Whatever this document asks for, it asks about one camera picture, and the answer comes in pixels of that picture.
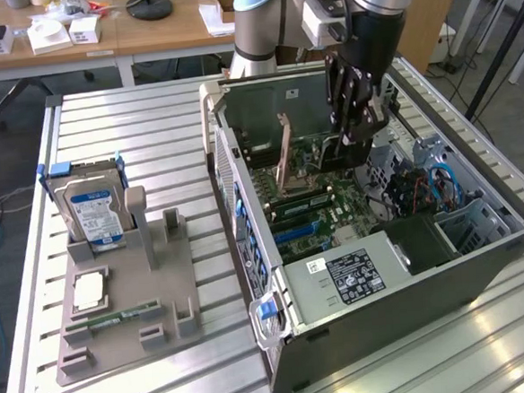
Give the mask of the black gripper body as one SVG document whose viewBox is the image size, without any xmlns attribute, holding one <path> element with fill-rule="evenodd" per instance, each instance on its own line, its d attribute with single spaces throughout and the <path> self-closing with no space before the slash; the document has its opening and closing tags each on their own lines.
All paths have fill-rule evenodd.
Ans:
<svg viewBox="0 0 524 393">
<path fill-rule="evenodd" d="M 371 83 L 378 86 L 395 56 L 405 23 L 405 12 L 383 15 L 364 11 L 345 16 L 337 31 L 339 56 L 362 76 L 370 74 Z"/>
</svg>

